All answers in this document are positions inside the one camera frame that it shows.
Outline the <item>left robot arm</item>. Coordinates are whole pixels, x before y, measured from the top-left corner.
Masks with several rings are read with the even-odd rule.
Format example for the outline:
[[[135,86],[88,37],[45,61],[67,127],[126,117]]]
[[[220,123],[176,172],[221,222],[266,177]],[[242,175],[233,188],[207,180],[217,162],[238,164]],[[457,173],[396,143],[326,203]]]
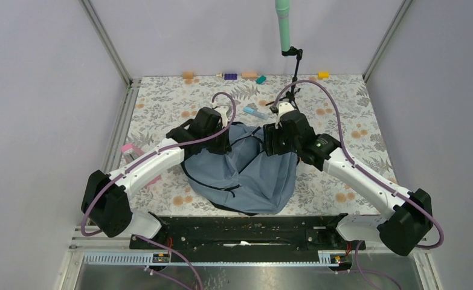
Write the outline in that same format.
[[[234,117],[229,117],[228,111],[224,105],[204,107],[195,118],[169,131],[154,149],[136,160],[109,173],[96,170],[90,174],[81,204],[82,234],[90,235],[85,228],[90,219],[98,226],[96,234],[135,234],[144,236],[152,248],[164,246],[168,234],[162,223],[150,213],[131,209],[130,201],[160,174],[204,149],[217,154],[229,152],[228,130]]]

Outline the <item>blue grey backpack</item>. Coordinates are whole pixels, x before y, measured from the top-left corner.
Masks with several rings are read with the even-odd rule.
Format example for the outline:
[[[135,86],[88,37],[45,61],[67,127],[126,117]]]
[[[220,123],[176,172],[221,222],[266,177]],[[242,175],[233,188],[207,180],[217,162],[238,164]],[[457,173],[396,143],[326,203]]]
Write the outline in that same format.
[[[181,164],[190,187],[221,210],[250,216],[281,212],[294,194],[298,156],[267,156],[262,127],[235,122],[228,133],[229,153],[204,149]]]

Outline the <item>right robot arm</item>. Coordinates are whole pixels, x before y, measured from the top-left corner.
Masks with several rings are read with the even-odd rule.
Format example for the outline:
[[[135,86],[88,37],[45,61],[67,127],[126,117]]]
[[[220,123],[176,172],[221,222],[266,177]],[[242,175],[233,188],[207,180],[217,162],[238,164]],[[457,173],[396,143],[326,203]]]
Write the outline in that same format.
[[[365,198],[379,215],[372,217],[342,215],[326,233],[327,243],[341,249],[350,241],[383,243],[399,256],[421,247],[421,240],[433,228],[430,195],[420,189],[411,191],[371,170],[349,154],[343,143],[329,134],[316,134],[304,114],[293,110],[263,127],[267,155],[295,153]]]

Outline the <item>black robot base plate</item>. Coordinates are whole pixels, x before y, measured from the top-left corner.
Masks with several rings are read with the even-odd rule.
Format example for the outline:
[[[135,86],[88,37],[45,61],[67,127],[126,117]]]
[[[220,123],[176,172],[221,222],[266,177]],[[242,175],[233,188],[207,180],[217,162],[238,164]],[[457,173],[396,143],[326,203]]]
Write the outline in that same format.
[[[336,231],[339,216],[161,217],[165,223],[153,238],[189,261],[237,258],[304,259],[316,251],[345,255],[365,244],[346,241]]]

